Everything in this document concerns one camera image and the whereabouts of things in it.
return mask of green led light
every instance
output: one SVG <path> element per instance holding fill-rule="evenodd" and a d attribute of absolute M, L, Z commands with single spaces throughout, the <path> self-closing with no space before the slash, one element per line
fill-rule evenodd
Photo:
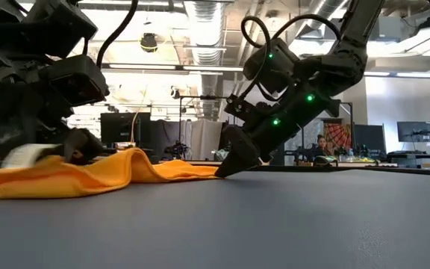
<path fill-rule="evenodd" d="M 314 95 L 313 94 L 310 94 L 310 95 L 306 96 L 306 101 L 312 102 L 313 100 L 314 100 Z"/>

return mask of woman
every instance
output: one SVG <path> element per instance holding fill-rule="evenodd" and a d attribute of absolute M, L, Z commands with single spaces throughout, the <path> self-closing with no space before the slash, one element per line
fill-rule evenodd
<path fill-rule="evenodd" d="M 332 156 L 333 153 L 328 149 L 328 143 L 326 143 L 326 138 L 321 134 L 318 135 L 318 147 L 317 147 L 317 156 Z"/>

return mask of gray table surface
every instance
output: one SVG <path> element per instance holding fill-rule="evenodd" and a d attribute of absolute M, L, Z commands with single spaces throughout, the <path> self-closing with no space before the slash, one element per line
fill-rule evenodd
<path fill-rule="evenodd" d="M 430 176 L 241 173 L 0 200 L 0 269 L 430 268 Z"/>

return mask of computer monitor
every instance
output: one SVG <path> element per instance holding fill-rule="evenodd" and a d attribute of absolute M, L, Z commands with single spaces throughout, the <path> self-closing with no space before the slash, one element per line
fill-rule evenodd
<path fill-rule="evenodd" d="M 398 122 L 399 142 L 430 142 L 430 122 Z"/>
<path fill-rule="evenodd" d="M 101 113 L 102 143 L 131 141 L 132 120 L 135 113 Z M 134 123 L 134 141 L 150 148 L 150 113 L 139 113 Z"/>
<path fill-rule="evenodd" d="M 386 141 L 384 140 L 384 126 L 368 126 L 355 124 L 356 146 L 365 145 L 370 150 L 379 150 L 386 153 Z"/>

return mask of orange towel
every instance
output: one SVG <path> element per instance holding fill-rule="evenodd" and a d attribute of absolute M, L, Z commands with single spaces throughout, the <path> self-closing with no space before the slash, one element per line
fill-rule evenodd
<path fill-rule="evenodd" d="M 131 182 L 215 179 L 215 170 L 184 161 L 151 165 L 141 149 L 128 149 L 85 167 L 51 156 L 31 168 L 0 169 L 0 199 L 83 197 L 118 190 Z"/>

